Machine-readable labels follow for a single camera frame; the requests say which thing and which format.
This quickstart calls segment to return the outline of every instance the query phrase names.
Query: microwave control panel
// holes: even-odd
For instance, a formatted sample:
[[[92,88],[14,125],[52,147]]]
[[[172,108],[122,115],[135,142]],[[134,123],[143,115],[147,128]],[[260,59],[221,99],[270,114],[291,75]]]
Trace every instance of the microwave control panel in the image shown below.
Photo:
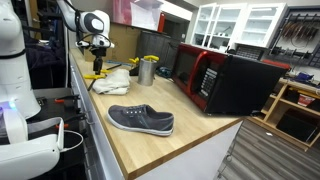
[[[208,99],[209,93],[211,92],[211,89],[214,85],[215,79],[217,77],[217,72],[207,68],[206,73],[204,75],[202,84],[201,84],[201,90],[199,92],[200,96],[202,96],[204,99]]]

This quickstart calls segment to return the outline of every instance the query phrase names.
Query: shoe laces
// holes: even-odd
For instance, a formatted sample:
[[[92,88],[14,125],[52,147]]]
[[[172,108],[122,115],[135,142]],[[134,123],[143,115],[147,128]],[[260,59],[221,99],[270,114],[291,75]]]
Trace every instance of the shoe laces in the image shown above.
[[[144,107],[144,105],[128,107],[126,113],[132,114],[132,115],[133,114],[141,114],[143,112],[143,107]]]

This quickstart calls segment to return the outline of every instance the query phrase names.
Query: metal cup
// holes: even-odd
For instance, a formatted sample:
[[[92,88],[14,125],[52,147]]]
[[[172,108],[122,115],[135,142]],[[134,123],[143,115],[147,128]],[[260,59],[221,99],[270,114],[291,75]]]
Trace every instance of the metal cup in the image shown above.
[[[152,86],[156,65],[157,65],[157,61],[145,60],[141,58],[140,64],[139,64],[139,77],[138,77],[138,83],[140,85]]]

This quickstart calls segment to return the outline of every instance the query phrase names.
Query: red microwave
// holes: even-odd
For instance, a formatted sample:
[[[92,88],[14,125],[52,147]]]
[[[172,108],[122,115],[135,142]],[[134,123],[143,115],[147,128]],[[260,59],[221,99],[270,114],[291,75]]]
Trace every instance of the red microwave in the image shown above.
[[[286,69],[180,44],[172,79],[207,114],[260,112]]]

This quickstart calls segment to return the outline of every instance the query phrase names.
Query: white shoe sole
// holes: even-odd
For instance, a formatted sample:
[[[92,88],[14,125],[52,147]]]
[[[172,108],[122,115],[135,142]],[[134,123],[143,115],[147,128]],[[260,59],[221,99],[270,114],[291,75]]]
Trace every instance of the white shoe sole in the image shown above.
[[[107,113],[108,119],[111,122],[111,124],[113,124],[114,126],[116,126],[119,129],[123,129],[126,131],[132,131],[132,132],[143,132],[143,133],[149,133],[149,134],[153,134],[153,135],[157,135],[157,136],[170,136],[173,132],[173,128],[169,131],[158,131],[158,130],[154,130],[154,129],[142,129],[142,128],[129,128],[126,126],[123,126],[119,123],[117,123],[114,119],[111,118],[111,116],[109,115],[109,112]]]

